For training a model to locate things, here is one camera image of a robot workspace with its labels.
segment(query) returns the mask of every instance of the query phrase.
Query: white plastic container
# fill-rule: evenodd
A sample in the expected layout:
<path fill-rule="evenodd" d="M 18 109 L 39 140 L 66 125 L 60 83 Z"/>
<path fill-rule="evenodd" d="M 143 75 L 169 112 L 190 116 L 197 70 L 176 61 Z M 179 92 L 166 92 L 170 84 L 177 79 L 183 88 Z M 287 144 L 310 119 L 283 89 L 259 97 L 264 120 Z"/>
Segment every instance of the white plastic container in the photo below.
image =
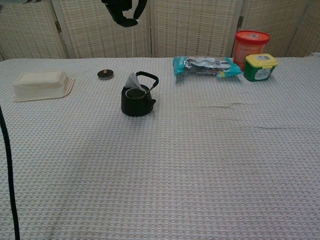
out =
<path fill-rule="evenodd" d="M 13 83 L 16 102 L 57 99 L 67 96 L 74 84 L 61 70 L 22 73 Z"/>

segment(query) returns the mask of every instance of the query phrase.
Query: woven folding screen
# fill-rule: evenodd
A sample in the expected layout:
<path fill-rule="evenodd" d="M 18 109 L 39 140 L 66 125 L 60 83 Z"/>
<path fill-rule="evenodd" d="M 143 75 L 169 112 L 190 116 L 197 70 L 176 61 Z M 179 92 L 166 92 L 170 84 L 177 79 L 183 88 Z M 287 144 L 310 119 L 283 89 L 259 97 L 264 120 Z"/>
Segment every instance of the woven folding screen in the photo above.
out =
<path fill-rule="evenodd" d="M 8 59 L 66 58 L 49 1 L 4 5 L 0 45 Z"/>
<path fill-rule="evenodd" d="M 147 5 L 134 27 L 117 25 L 100 0 L 59 0 L 72 47 L 77 58 L 150 57 L 150 21 Z M 124 12 L 132 18 L 138 0 L 132 9 Z"/>
<path fill-rule="evenodd" d="M 299 26 L 287 57 L 304 57 L 320 52 L 320 0 L 311 0 L 305 18 Z"/>
<path fill-rule="evenodd" d="M 154 0 L 155 57 L 226 56 L 229 38 L 234 37 L 230 32 L 236 3 L 237 0 Z"/>
<path fill-rule="evenodd" d="M 271 39 L 264 52 L 284 57 L 305 5 L 306 0 L 247 0 L 241 30 L 268 33 Z"/>

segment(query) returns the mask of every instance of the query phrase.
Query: red lid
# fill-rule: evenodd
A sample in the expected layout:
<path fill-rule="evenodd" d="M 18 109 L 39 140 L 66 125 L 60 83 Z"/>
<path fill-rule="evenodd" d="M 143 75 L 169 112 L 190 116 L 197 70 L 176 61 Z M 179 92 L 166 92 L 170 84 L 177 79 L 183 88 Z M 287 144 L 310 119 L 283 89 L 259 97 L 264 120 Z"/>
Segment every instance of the red lid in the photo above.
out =
<path fill-rule="evenodd" d="M 260 31 L 238 31 L 235 39 L 245 44 L 263 45 L 270 41 L 270 36 Z"/>

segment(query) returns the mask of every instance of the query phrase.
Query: green plastic container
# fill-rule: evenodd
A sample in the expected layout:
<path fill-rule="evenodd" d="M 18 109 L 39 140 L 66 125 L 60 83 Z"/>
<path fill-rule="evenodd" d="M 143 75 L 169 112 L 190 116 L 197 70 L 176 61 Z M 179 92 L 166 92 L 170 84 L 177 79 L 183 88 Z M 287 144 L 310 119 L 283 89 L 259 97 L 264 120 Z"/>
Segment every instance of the green plastic container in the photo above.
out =
<path fill-rule="evenodd" d="M 243 75 L 251 82 L 267 80 L 276 66 L 277 60 L 268 53 L 251 54 L 245 58 Z"/>

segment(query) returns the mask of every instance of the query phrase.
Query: small round lid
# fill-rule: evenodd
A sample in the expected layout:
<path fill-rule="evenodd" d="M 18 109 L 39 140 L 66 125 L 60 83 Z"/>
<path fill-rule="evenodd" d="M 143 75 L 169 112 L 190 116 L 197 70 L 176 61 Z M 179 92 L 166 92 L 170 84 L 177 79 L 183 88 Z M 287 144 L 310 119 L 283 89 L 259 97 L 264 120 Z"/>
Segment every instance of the small round lid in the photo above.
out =
<path fill-rule="evenodd" d="M 101 80 L 109 80 L 112 79 L 114 76 L 114 71 L 110 70 L 110 69 L 104 69 L 101 70 L 100 72 L 98 72 L 98 77 Z"/>
<path fill-rule="evenodd" d="M 263 45 L 270 41 L 270 36 L 260 31 L 238 31 L 235 39 L 245 44 Z"/>

